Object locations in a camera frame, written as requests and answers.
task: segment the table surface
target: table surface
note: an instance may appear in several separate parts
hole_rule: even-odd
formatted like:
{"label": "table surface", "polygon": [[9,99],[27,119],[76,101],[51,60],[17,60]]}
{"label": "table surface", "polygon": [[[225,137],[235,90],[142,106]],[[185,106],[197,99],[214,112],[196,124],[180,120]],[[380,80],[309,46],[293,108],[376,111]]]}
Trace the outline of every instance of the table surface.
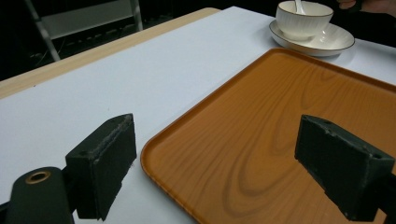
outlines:
{"label": "table surface", "polygon": [[[268,27],[273,19],[238,7],[206,8],[0,82],[0,203],[9,200],[20,175],[63,168],[67,152],[121,114],[134,114],[139,158],[156,133],[279,48]],[[357,39],[321,60],[396,85],[394,48]],[[137,159],[106,223],[194,220],[149,180]]]}

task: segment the orange tray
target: orange tray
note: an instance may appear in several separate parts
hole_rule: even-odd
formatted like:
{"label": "orange tray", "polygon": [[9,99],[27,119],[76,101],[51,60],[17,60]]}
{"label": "orange tray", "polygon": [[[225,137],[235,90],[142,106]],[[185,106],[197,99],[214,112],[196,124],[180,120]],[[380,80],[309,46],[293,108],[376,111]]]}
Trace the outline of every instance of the orange tray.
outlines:
{"label": "orange tray", "polygon": [[294,159],[302,114],[396,157],[395,86],[272,49],[148,141],[141,163],[201,223],[350,223]]}

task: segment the cup rim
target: cup rim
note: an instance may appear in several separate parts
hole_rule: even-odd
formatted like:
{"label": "cup rim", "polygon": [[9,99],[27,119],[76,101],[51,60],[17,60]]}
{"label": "cup rim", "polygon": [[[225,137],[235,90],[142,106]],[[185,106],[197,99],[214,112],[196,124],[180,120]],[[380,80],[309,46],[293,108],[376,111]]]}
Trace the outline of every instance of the cup rim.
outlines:
{"label": "cup rim", "polygon": [[302,16],[302,17],[328,17],[328,16],[331,16],[332,14],[334,14],[334,10],[333,10],[331,7],[328,7],[328,6],[323,5],[323,4],[321,4],[321,3],[315,3],[315,4],[320,4],[321,6],[324,6],[324,7],[328,8],[328,9],[331,11],[331,13],[329,13],[329,14],[324,14],[324,15],[302,15],[302,14],[297,14],[296,12],[287,11],[286,9],[284,9],[284,8],[282,8],[282,7],[280,6],[282,3],[286,3],[286,2],[294,2],[294,1],[291,0],[291,1],[283,1],[283,2],[280,2],[279,4],[277,4],[277,8],[280,9],[280,10],[282,10],[282,11],[284,11],[284,12],[286,12],[286,13],[289,13],[289,14],[291,14],[291,15]]}

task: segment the white cup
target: white cup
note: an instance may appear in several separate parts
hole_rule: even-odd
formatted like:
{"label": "white cup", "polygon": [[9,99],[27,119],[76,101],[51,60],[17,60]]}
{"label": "white cup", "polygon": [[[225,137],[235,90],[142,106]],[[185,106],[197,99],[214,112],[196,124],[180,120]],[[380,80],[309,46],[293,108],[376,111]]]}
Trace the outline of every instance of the white cup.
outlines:
{"label": "white cup", "polygon": [[302,1],[305,15],[297,14],[294,1],[281,2],[276,9],[276,24],[291,40],[307,40],[329,24],[333,10],[319,3]]}

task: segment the spoon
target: spoon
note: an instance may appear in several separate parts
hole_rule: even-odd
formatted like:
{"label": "spoon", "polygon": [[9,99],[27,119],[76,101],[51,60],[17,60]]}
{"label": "spoon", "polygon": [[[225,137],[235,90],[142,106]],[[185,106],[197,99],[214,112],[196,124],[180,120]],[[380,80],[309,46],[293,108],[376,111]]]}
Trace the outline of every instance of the spoon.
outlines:
{"label": "spoon", "polygon": [[297,14],[305,15],[303,5],[301,4],[301,0],[294,0],[296,2]]}

